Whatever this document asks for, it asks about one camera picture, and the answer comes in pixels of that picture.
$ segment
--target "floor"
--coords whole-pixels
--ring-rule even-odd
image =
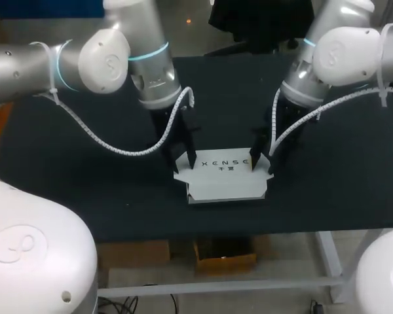
[[[233,43],[230,34],[222,33],[207,24],[210,0],[163,0],[160,9],[162,23],[174,56],[199,56]],[[313,0],[315,10],[321,0]],[[377,8],[374,23],[384,9],[386,0],[374,0]],[[80,20],[5,20],[3,25],[12,43],[44,41],[60,43],[93,30],[98,19]],[[364,231],[334,232],[335,244],[342,262],[346,262],[364,236]],[[270,278],[306,277],[324,274],[313,234],[278,234],[271,236],[276,252],[273,259],[259,261],[256,270],[247,277]],[[186,283],[195,280],[194,266],[189,260],[176,260],[157,268],[111,270],[110,287],[143,285],[146,283]],[[332,305],[328,289],[262,290],[216,294],[188,294],[178,296],[179,312],[193,313],[270,313],[306,314],[310,299],[322,302],[326,314],[354,313],[350,304]],[[137,314],[174,312],[168,296],[140,298]]]

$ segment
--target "table surface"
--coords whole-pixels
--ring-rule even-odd
[[[291,60],[283,56],[178,58],[195,91],[199,150],[250,147]],[[329,100],[352,88],[336,89]],[[103,140],[140,150],[154,143],[148,112],[129,81],[110,96],[61,98]],[[41,97],[19,101],[0,140],[0,178],[76,212],[97,242],[243,236],[393,227],[393,99],[349,101],[309,124],[265,200],[187,205],[159,154],[106,151],[61,108]]]

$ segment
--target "cable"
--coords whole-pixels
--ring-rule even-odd
[[[386,91],[389,93],[393,93],[393,87],[388,87],[386,88]],[[301,124],[305,123],[306,121],[309,121],[311,118],[317,116],[318,114],[336,106],[339,105],[341,103],[344,103],[348,100],[363,96],[363,95],[368,95],[368,94],[373,94],[373,93],[379,93],[380,92],[380,88],[375,87],[375,88],[368,88],[366,90],[360,90],[358,92],[354,92],[350,95],[341,97],[339,99],[336,99],[330,103],[327,103],[326,105],[321,106],[320,108],[317,108],[316,110],[312,111],[311,113],[305,115],[304,117],[302,117],[300,120],[298,120],[296,123],[294,123],[292,126],[290,126],[274,143],[274,145],[271,145],[271,150],[269,152],[269,156],[272,156],[276,149],[278,148],[278,146],[283,142],[283,140],[295,129],[297,129]]]
[[[274,103],[272,104],[272,135],[271,135],[271,146],[276,141],[276,108],[278,106],[278,98],[280,97],[281,89],[278,89],[275,93]]]
[[[179,314],[178,304],[176,303],[175,296],[173,294],[170,295],[173,300],[173,304],[175,305],[175,314]]]
[[[64,109],[77,123],[78,125],[80,125],[80,127],[82,127],[82,129],[93,139],[95,140],[95,142],[97,142],[97,144],[103,146],[104,148],[106,148],[107,150],[110,150],[111,152],[120,154],[120,155],[124,155],[124,156],[130,156],[130,157],[138,157],[138,156],[145,156],[148,154],[151,154],[152,152],[158,150],[163,143],[166,141],[166,139],[169,136],[170,130],[172,129],[176,114],[178,113],[179,107],[181,105],[182,99],[186,96],[186,94],[189,93],[189,106],[191,108],[194,107],[195,104],[195,97],[194,97],[194,93],[192,91],[192,88],[190,87],[186,87],[182,93],[180,93],[178,99],[176,100],[176,103],[172,109],[172,113],[170,114],[170,118],[169,121],[167,123],[166,129],[162,135],[162,137],[159,139],[159,141],[152,147],[150,147],[149,149],[146,150],[141,150],[139,152],[130,152],[127,150],[121,150],[119,148],[115,148],[113,146],[111,146],[110,144],[106,143],[105,141],[103,141],[102,139],[100,139],[95,133],[93,133],[93,131],[79,118],[79,116],[77,116],[66,104],[62,103],[61,101],[59,103],[56,102],[57,105],[61,106],[62,109]],[[41,94],[41,96],[48,98],[52,101],[55,102],[55,100],[53,99],[53,97],[49,96],[48,94]]]
[[[146,286],[157,286],[154,283],[149,283]],[[175,314],[179,314],[179,308],[178,308],[178,303],[176,302],[175,296],[173,294],[170,295],[172,298],[174,307],[175,307]],[[124,301],[124,303],[112,301],[108,298],[104,297],[99,297],[99,301],[103,301],[104,303],[99,304],[98,308],[106,307],[112,305],[116,310],[118,314],[135,314],[137,307],[138,307],[138,297],[135,296],[132,298],[130,304],[128,305],[128,301],[130,300],[130,297],[127,297]]]

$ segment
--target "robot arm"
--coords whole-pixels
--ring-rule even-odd
[[[375,79],[393,82],[393,26],[385,35],[376,29],[339,27],[326,33],[314,51],[317,77],[333,86]]]
[[[370,0],[328,0],[324,3],[316,19],[313,21],[301,50],[290,67],[280,87],[280,97],[276,107],[276,136],[309,112],[318,108],[330,89],[330,85],[321,81],[313,69],[313,54],[319,39],[336,27],[369,27],[374,4]],[[265,147],[272,144],[270,125],[272,108],[265,115],[267,127],[257,135],[250,151],[252,168],[254,169]],[[270,171],[276,164],[285,163],[289,151],[297,144],[302,128],[286,139]]]
[[[50,64],[57,89],[114,92],[126,80],[129,54],[124,35],[114,29],[50,47],[50,56],[38,44],[0,44],[0,103],[49,91]]]
[[[85,40],[51,48],[0,45],[0,103],[50,90],[49,63],[56,87],[108,94],[125,82],[128,60],[141,103],[148,109],[172,106],[181,92],[153,0],[105,0],[101,30]]]

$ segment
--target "table leg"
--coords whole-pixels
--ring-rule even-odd
[[[333,303],[345,303],[354,295],[355,274],[358,263],[365,250],[375,241],[383,232],[383,229],[368,230],[360,245],[356,249],[354,256],[350,262],[343,268],[342,279],[343,283],[331,287],[330,294]]]
[[[342,275],[341,261],[336,251],[335,242],[333,242],[332,233],[330,231],[316,232],[316,239],[326,269],[326,275],[330,277]]]

